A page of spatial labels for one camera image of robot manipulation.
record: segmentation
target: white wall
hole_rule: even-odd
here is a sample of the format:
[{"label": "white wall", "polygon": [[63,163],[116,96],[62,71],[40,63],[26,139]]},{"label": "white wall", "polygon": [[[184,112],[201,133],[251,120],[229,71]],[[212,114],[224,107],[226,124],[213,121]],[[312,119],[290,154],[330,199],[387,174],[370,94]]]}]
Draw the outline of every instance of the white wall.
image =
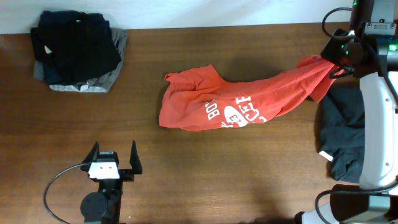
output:
[{"label": "white wall", "polygon": [[[321,22],[353,0],[0,0],[0,34],[25,33],[43,10],[99,12],[111,27],[153,29]],[[336,12],[328,21],[348,21]]]}]

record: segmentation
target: t-shirt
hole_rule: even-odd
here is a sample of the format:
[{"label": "t-shirt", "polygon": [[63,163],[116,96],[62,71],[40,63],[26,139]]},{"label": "t-shirt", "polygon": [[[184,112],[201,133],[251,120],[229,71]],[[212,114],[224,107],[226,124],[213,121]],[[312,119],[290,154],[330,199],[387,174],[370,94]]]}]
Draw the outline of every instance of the t-shirt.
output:
[{"label": "t-shirt", "polygon": [[159,124],[167,128],[202,131],[240,128],[264,123],[288,113],[306,97],[319,102],[338,67],[317,55],[301,59],[297,68],[265,80],[230,83],[212,65],[170,73]]}]

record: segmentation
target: black cloth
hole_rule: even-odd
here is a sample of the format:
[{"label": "black cloth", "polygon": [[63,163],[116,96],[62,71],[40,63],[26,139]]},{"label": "black cloth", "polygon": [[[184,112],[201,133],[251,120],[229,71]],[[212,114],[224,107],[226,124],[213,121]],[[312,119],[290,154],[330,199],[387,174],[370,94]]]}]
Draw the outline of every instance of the black cloth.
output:
[{"label": "black cloth", "polygon": [[333,156],[331,176],[358,183],[365,146],[365,112],[359,88],[333,86],[321,101],[320,151]]},{"label": "black cloth", "polygon": [[[109,22],[101,14],[44,11],[30,35],[48,85],[74,85],[98,78],[121,61]],[[48,54],[45,46],[52,52]]]}]

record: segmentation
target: wooden table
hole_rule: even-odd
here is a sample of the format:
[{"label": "wooden table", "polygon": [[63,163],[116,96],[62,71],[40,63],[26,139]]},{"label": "wooden table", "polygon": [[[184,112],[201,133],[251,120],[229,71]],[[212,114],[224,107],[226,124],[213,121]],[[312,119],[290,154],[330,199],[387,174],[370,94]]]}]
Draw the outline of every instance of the wooden table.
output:
[{"label": "wooden table", "polygon": [[[346,24],[331,24],[330,30]],[[265,124],[191,133],[161,128],[165,74],[213,64],[249,82],[319,54],[320,24],[129,30],[121,74],[107,94],[61,93],[32,78],[30,36],[0,35],[0,223],[57,223],[44,209],[47,182],[80,163],[95,141],[129,167],[133,139],[144,174],[124,184],[126,223],[238,223],[312,210],[335,181],[316,153],[317,104]],[[81,223],[97,184],[79,170],[58,179],[50,208]]]}]

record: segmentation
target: folded clothes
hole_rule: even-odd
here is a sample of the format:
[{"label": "folded clothes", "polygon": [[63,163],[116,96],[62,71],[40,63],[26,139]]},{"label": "folded clothes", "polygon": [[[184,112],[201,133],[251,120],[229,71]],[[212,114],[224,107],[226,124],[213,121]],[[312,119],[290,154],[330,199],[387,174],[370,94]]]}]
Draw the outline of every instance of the folded clothes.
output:
[{"label": "folded clothes", "polygon": [[338,67],[320,56],[305,57],[298,68],[249,83],[224,81],[209,65],[165,79],[159,124],[167,128],[202,131],[264,123],[288,113],[306,97],[319,102],[333,83],[328,74]]},{"label": "folded clothes", "polygon": [[101,14],[44,11],[30,36],[48,85],[74,85],[99,78],[121,61],[109,22]]},{"label": "folded clothes", "polygon": [[321,101],[320,152],[335,180],[358,183],[365,153],[365,110],[359,88],[332,87]]},{"label": "folded clothes", "polygon": [[[107,93],[112,87],[120,74],[123,65],[124,49],[126,48],[127,32],[122,29],[112,28],[111,35],[114,45],[116,46],[121,61],[115,70],[102,75],[99,78],[92,78],[86,82],[76,83],[75,85],[50,85],[50,88],[55,91],[77,91],[82,93]],[[36,79],[43,80],[45,73],[45,64],[36,61],[33,70],[33,76]]]}]

